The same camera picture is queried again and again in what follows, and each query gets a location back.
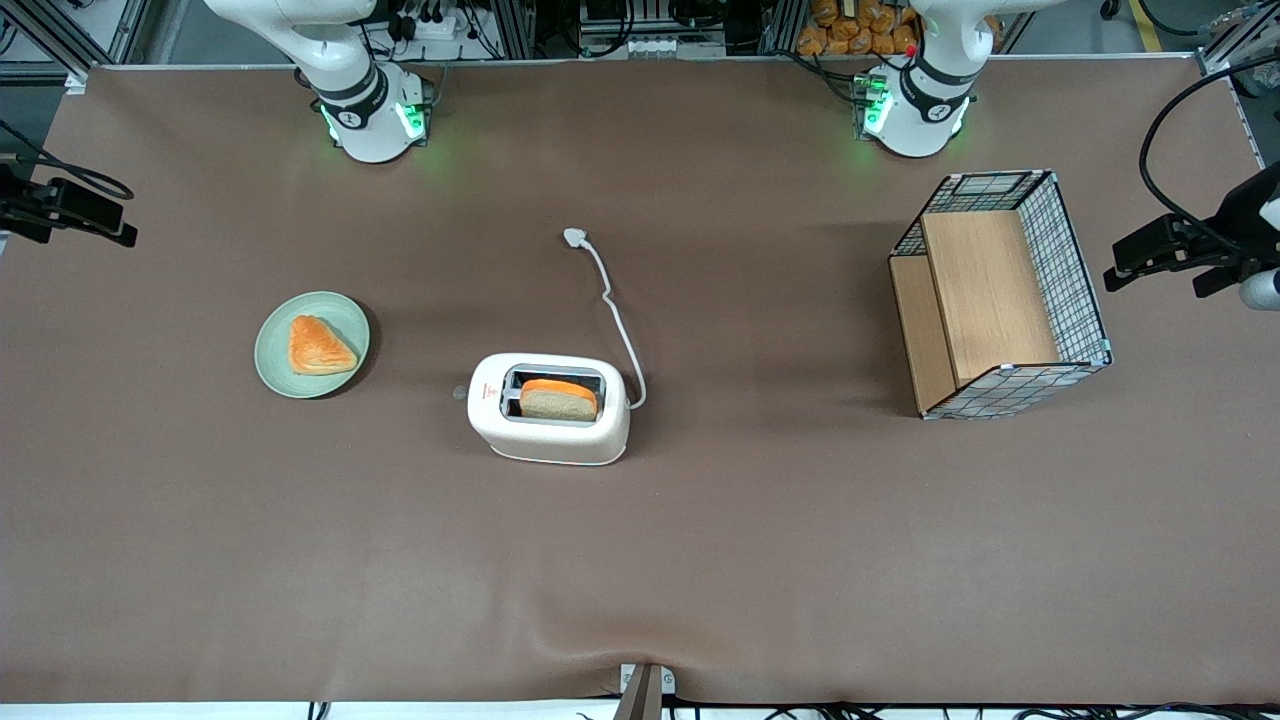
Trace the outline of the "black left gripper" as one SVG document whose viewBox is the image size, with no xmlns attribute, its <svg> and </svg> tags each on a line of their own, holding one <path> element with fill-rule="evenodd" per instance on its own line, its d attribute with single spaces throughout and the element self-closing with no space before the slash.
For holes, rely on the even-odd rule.
<svg viewBox="0 0 1280 720">
<path fill-rule="evenodd" d="M 1277 266 L 1279 165 L 1270 165 L 1230 190 L 1213 214 L 1213 231 L 1243 266 L 1212 266 L 1193 279 L 1197 299 L 1240 284 L 1249 263 Z M 1183 272 L 1211 265 L 1217 241 L 1175 214 L 1165 214 L 1111 246 L 1114 266 L 1103 274 L 1107 292 L 1160 272 Z"/>
</svg>

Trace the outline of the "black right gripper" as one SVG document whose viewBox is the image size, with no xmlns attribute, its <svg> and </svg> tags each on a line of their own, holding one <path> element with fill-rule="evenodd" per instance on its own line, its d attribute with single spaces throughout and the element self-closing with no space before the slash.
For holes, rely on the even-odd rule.
<svg viewBox="0 0 1280 720">
<path fill-rule="evenodd" d="M 90 228 L 122 247 L 133 249 L 138 231 L 124 223 L 123 211 L 115 200 L 70 179 L 52 178 L 41 184 L 1 165 L 1 228 L 12 234 L 47 243 L 59 222 Z"/>
</svg>

